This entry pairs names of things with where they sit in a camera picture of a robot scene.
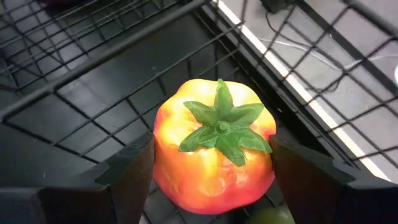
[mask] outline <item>tomato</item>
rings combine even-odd
[[[253,203],[274,180],[275,121],[248,86],[189,80],[158,110],[154,179],[179,207],[219,214]]]

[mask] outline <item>black basket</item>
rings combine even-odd
[[[252,205],[203,216],[177,208],[153,181],[149,191],[137,188],[140,182],[149,185],[150,176],[130,177],[137,169],[151,171],[150,162],[140,161],[153,157],[147,146],[157,109],[192,78],[244,83],[274,116],[279,136],[398,181],[398,142],[378,129],[398,126],[397,87],[374,63],[375,55],[397,40],[397,29],[357,1],[345,1],[329,21],[297,1],[272,17],[260,8],[275,33],[258,39],[248,29],[252,2],[241,0],[231,11],[227,2],[216,0],[87,0],[62,7],[1,1],[0,214],[8,216],[0,215],[0,221],[137,222],[142,208],[135,208],[139,214],[124,213],[134,207],[126,196],[131,192],[137,202],[149,193],[141,221],[151,224],[242,223],[259,208],[282,205],[274,184]],[[295,23],[296,13],[320,31],[316,38]],[[363,53],[338,30],[350,14],[385,40]],[[273,28],[272,18],[280,15]],[[349,67],[320,47],[327,37],[352,57]],[[291,51],[281,50],[283,39],[304,49],[294,61]],[[311,66],[306,61],[313,54],[338,71],[325,70],[319,86],[301,69]],[[358,68],[367,78],[353,73]],[[372,104],[347,115],[339,99],[349,98],[349,92],[333,94],[351,87]],[[369,126],[383,136],[376,136],[381,142]],[[92,213],[79,219],[88,208]],[[60,212],[68,215],[57,216]]]

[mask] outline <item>wire mesh basket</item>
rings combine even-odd
[[[0,185],[69,187],[151,133],[159,106],[192,78],[250,86],[278,135],[397,182],[397,86],[376,62],[395,57],[383,50],[394,48],[398,30],[354,0],[327,19],[305,1],[273,15],[260,1],[231,2],[1,1],[0,166],[8,177]],[[269,39],[252,32],[253,8],[264,12]],[[308,24],[297,23],[303,16]],[[368,51],[342,34],[339,24],[353,17],[378,34]],[[320,62],[328,68],[312,69]],[[273,185],[255,204],[196,215],[152,181],[141,222],[242,223],[282,204]]]

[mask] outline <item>floor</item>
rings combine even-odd
[[[243,0],[224,0],[223,2],[238,17],[240,17]],[[339,1],[306,0],[306,2],[328,22],[332,22],[332,20],[344,8],[342,3]],[[398,14],[394,12],[394,9],[396,9],[398,5],[396,1],[383,0],[376,3],[372,0],[363,0],[361,2],[374,9],[376,13],[382,15],[383,18],[390,23],[398,26]],[[268,40],[273,38],[275,32],[273,32],[267,25],[265,8],[262,6],[260,0],[248,0],[247,10],[248,11],[245,15],[246,26],[257,38],[263,40],[265,46],[268,46]],[[269,21],[274,29],[279,28],[287,13],[288,11],[280,11],[277,14],[269,14]],[[318,27],[302,10],[297,7],[293,11],[289,22],[302,31],[312,42],[316,41],[323,32],[320,27]],[[365,21],[353,11],[349,11],[345,14],[341,20],[337,22],[335,28],[364,55],[370,53],[373,48],[377,47],[387,39],[387,35],[373,27],[369,22]],[[285,26],[282,29],[282,34],[297,42],[309,45],[308,42],[288,26]],[[290,65],[295,65],[305,53],[305,50],[298,49],[296,47],[297,45],[282,37],[278,37],[276,40],[279,42],[274,44],[272,49],[280,54],[280,56]],[[330,54],[333,58],[337,58],[345,68],[351,67],[352,64],[356,62],[333,40],[332,36],[326,35],[319,42],[318,47]],[[373,60],[373,63],[378,69],[385,73],[390,80],[394,80],[394,71],[398,64],[397,43],[390,42],[376,55],[386,56]],[[303,80],[308,81],[309,84],[317,88],[324,88],[341,74],[341,70],[339,68],[333,68],[321,60],[327,61],[326,58],[313,52],[306,57],[296,69],[297,73],[301,74]],[[293,73],[292,75],[297,77],[299,82],[305,88],[308,87],[308,85],[303,82],[296,73]],[[385,89],[362,66],[355,68],[352,71],[352,75],[364,83],[366,88],[369,88],[371,92],[374,93],[374,96],[378,97],[380,101],[377,101],[374,96],[366,93],[363,90],[363,87],[358,86],[352,79],[347,77],[340,81],[340,84],[335,91],[323,94],[325,99],[327,99],[331,105],[336,107],[335,110],[332,109],[332,107],[323,99],[318,98],[316,101],[336,121],[337,124],[343,123],[346,119],[355,118],[364,111],[380,105],[381,102],[387,102],[386,105],[389,106],[388,109],[390,110],[385,107],[380,107],[365,116],[360,116],[353,120],[353,125],[358,127],[360,131],[364,132],[365,136],[359,135],[353,127],[347,124],[343,126],[343,130],[353,141],[355,141],[365,154],[376,152],[374,145],[381,149],[398,147],[398,118],[393,114],[398,112],[397,95],[394,95]],[[314,91],[308,91],[312,96],[316,95]],[[343,116],[346,116],[346,118],[344,119],[341,114],[338,114],[336,111],[341,112]],[[366,138],[369,138],[374,145],[371,145]],[[398,149],[391,150],[386,154],[393,160],[393,162],[398,162]],[[390,161],[386,160],[386,158],[381,155],[372,156],[371,160],[383,171],[383,173],[385,173],[389,180],[398,182],[397,168],[394,167]]]

